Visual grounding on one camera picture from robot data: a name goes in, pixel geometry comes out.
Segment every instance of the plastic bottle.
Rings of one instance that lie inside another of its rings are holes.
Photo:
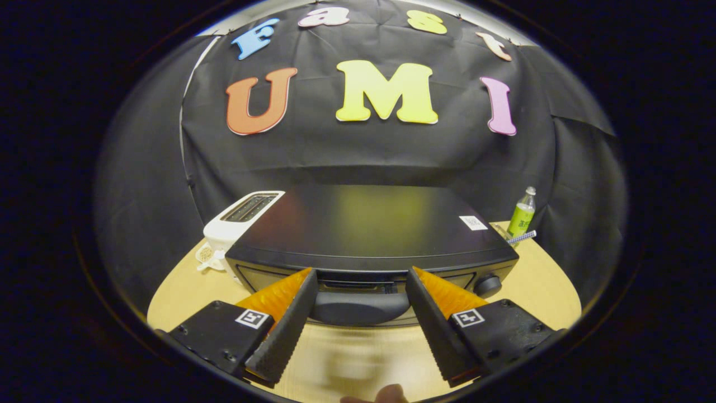
[[[507,233],[511,239],[527,232],[530,222],[532,222],[532,217],[535,215],[535,194],[535,188],[530,186],[525,191],[525,196],[517,202],[515,212],[510,220],[510,226],[507,228]]]

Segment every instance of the black fabric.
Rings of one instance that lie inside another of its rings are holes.
[[[347,7],[350,22],[299,28],[309,11],[326,6],[309,4],[259,19],[211,47],[183,100],[185,172],[179,105],[188,72],[209,38],[194,39],[190,52],[175,53],[176,62],[162,68],[167,72],[146,79],[120,111],[112,134],[121,146],[108,151],[115,164],[103,169],[114,170],[113,181],[124,183],[119,189],[125,193],[110,193],[110,186],[98,199],[105,223],[100,243],[111,251],[106,256],[122,285],[144,302],[140,306],[147,306],[152,287],[201,238],[203,224],[229,204],[252,191],[307,183],[450,187],[489,221],[510,219],[525,188],[534,186],[538,242],[565,270],[583,304],[591,299],[619,254],[627,201],[614,131],[579,80],[543,49],[517,47],[491,33],[513,58],[505,62],[475,34],[486,30],[440,11],[391,1],[331,5]],[[411,9],[438,15],[447,34],[413,29],[406,15]],[[270,18],[280,19],[271,43],[237,60],[240,51],[231,42]],[[381,120],[366,100],[369,120],[339,122],[344,73],[336,66],[347,60],[369,60],[386,78],[403,63],[430,67],[439,121],[401,122],[395,115],[401,100]],[[290,81],[283,120],[264,133],[232,133],[226,88],[257,77],[249,113],[260,115],[269,106],[266,74],[285,67],[298,73]],[[480,77],[510,87],[516,136],[487,127],[491,108]],[[157,91],[160,85],[166,90]],[[161,107],[149,116],[140,113],[146,109],[141,105]],[[159,125],[162,130],[152,129]],[[147,143],[162,144],[151,148],[152,158],[144,154]],[[147,169],[156,161],[166,163],[161,170]],[[134,172],[121,171],[127,163]],[[129,237],[132,231],[141,235]]]
[[[211,38],[192,38],[127,96],[110,126],[95,177],[95,231],[105,266],[142,311],[202,238],[179,146],[189,74]]]

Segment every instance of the letter m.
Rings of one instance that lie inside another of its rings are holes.
[[[343,108],[336,111],[340,121],[368,120],[370,109],[364,107],[363,94],[373,105],[381,119],[388,119],[402,96],[402,107],[397,117],[404,122],[433,124],[437,113],[430,103],[430,86],[427,81],[432,70],[428,66],[403,63],[395,70],[390,81],[366,60],[349,60],[337,65],[346,75]]]

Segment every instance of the table surface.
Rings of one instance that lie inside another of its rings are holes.
[[[506,228],[508,222],[494,225]],[[170,331],[213,300],[237,303],[249,291],[226,272],[196,270],[201,240],[157,289],[147,312],[152,328]],[[581,315],[574,286],[534,240],[516,248],[520,260],[488,302],[509,298],[552,329],[568,328]],[[281,381],[274,389],[255,386],[300,402],[338,402],[343,396],[372,400],[380,388],[401,384],[408,401],[457,388],[442,380],[418,325],[347,328],[307,323]]]

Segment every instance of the pink letter i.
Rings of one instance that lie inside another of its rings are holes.
[[[507,100],[510,88],[504,82],[489,77],[480,77],[480,81],[488,88],[492,105],[493,117],[488,122],[488,127],[495,133],[514,136],[517,134],[517,128],[512,124],[510,103]]]

